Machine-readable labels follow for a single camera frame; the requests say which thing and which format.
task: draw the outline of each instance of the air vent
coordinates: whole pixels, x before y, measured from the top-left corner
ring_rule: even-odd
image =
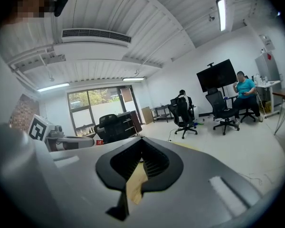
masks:
[[[102,30],[102,29],[72,28],[72,29],[64,29],[62,31],[62,41],[63,42],[70,42],[69,39],[71,38],[77,38],[76,41],[93,41],[93,40],[88,39],[91,37],[114,39],[114,40],[124,41],[127,43],[131,43],[131,40],[132,40],[132,38],[129,36],[116,33],[116,32]]]

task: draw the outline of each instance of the dark pants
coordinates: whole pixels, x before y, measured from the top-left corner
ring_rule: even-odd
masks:
[[[254,112],[256,117],[260,116],[260,110],[258,108],[257,99],[254,96],[246,98],[246,99],[237,98],[234,101],[232,108],[237,109],[235,118],[239,118],[239,115],[238,115],[239,110],[246,109],[246,108],[250,108]]]

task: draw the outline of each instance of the office chair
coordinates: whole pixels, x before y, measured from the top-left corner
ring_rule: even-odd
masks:
[[[194,124],[193,118],[189,115],[186,99],[179,98],[176,101],[174,101],[173,99],[171,100],[171,102],[175,103],[175,105],[174,104],[168,105],[168,109],[172,112],[174,116],[174,123],[179,127],[181,127],[181,129],[175,131],[175,134],[177,134],[177,132],[184,131],[182,139],[185,138],[184,135],[187,131],[195,132],[195,135],[197,135],[198,132],[192,129],[193,127],[196,128],[196,126],[193,125]]]
[[[249,111],[250,108],[249,108],[249,107],[243,107],[243,108],[241,108],[240,110],[244,110],[244,109],[246,109],[246,112],[239,114],[239,116],[243,116],[242,119],[240,120],[240,122],[242,123],[243,120],[244,120],[246,117],[248,117],[248,116],[251,117],[254,122],[256,122],[255,117],[252,115],[252,114],[254,114],[254,113]]]
[[[96,129],[96,133],[99,132],[100,129],[104,128],[104,134],[102,133],[104,143],[113,143],[126,139],[122,123],[115,114],[100,117],[98,128],[99,129]]]
[[[234,124],[234,121],[231,121],[229,118],[234,116],[237,112],[237,109],[227,108],[226,102],[223,99],[222,93],[217,88],[212,88],[208,90],[206,99],[210,102],[213,109],[213,115],[215,118],[222,118],[225,121],[220,121],[219,125],[214,126],[213,130],[217,127],[225,126],[223,135],[226,134],[226,127],[231,126],[235,127],[239,131],[239,127]]]

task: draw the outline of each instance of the monitor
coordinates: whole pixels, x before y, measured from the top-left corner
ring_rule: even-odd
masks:
[[[236,73],[229,59],[197,73],[197,76],[203,92],[211,88],[221,88],[230,85],[237,80]]]

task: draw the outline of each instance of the tv monitor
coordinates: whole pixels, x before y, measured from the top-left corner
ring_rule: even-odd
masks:
[[[237,80],[229,59],[197,73],[197,76],[203,92],[233,84]]]

